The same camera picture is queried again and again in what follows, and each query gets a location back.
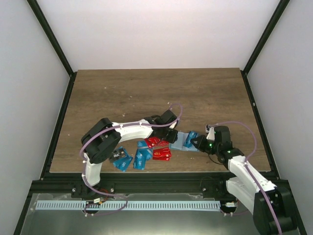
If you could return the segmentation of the blue VIP credit card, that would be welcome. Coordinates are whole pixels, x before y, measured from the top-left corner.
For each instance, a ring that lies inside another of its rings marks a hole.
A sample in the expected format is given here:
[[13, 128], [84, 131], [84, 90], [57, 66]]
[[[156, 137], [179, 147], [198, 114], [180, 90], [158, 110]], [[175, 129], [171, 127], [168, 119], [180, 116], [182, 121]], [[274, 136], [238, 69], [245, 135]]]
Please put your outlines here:
[[194, 145], [191, 143], [191, 140], [192, 139], [194, 139], [194, 138], [196, 138], [196, 137], [198, 137], [198, 133], [197, 132], [195, 132], [195, 131], [190, 131], [188, 134], [187, 134], [187, 136], [186, 136], [186, 139], [185, 139], [185, 141], [184, 141], [184, 144], [183, 144], [183, 146], [185, 147], [185, 148], [192, 148], [192, 147], [194, 147]]

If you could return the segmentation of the blue card holder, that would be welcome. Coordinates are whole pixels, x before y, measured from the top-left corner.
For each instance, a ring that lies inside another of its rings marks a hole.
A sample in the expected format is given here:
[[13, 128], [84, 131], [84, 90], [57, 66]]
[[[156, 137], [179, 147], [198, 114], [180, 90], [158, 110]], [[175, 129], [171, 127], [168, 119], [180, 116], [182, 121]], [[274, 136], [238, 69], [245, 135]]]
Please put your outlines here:
[[184, 133], [184, 132], [178, 132], [178, 139], [176, 142], [169, 144], [169, 148], [171, 150], [179, 150], [179, 151], [191, 151], [191, 152], [199, 152], [199, 150], [195, 147], [192, 148], [185, 148], [183, 146], [184, 141], [186, 139], [188, 133]]

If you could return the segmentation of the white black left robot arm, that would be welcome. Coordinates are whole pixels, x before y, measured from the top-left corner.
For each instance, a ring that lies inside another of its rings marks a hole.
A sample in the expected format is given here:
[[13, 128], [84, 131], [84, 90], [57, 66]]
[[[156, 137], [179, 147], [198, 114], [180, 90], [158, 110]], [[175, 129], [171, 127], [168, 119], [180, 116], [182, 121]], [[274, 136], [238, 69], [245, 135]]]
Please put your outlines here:
[[150, 116], [133, 122], [118, 123], [108, 118], [98, 121], [82, 138], [80, 156], [83, 159], [83, 193], [90, 198], [100, 192], [100, 171], [117, 145], [134, 139], [157, 137], [169, 143], [177, 140], [178, 125], [182, 112], [176, 116], [171, 109], [160, 116]]

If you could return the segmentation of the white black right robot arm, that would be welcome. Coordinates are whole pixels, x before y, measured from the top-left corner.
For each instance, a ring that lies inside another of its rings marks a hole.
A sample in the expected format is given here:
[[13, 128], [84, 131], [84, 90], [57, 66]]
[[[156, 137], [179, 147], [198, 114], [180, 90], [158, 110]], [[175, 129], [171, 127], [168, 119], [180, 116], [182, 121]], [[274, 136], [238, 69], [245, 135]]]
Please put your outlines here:
[[227, 126], [211, 126], [205, 135], [189, 134], [184, 144], [216, 155], [235, 175], [218, 183], [217, 191], [222, 197], [234, 195], [252, 214], [260, 234], [281, 235], [297, 228], [291, 192], [266, 179], [241, 150], [233, 147]]

